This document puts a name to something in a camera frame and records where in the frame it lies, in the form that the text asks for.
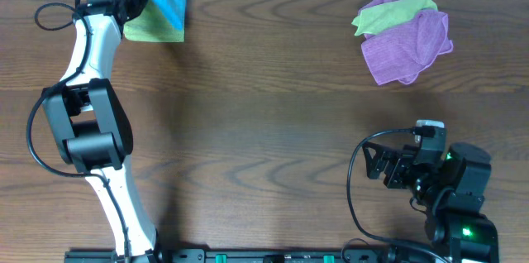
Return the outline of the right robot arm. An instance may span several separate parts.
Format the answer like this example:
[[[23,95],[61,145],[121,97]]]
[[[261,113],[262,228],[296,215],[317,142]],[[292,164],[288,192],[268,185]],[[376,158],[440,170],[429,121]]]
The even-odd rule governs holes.
[[[388,262],[497,262],[498,233],[480,212],[492,172],[488,152],[469,143],[446,144],[442,122],[419,121],[407,130],[414,145],[393,149],[365,138],[370,179],[384,177],[389,189],[407,189],[410,204],[426,216],[429,245],[388,238]]]

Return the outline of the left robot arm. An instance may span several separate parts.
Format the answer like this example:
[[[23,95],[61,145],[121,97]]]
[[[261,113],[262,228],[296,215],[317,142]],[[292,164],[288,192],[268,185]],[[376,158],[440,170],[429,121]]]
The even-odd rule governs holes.
[[[161,262],[158,233],[131,175],[131,124],[111,85],[112,63],[126,23],[148,0],[75,0],[76,29],[69,67],[36,102],[43,108],[71,177],[85,179],[110,223],[116,246],[104,254],[71,252],[66,259],[92,262]]]

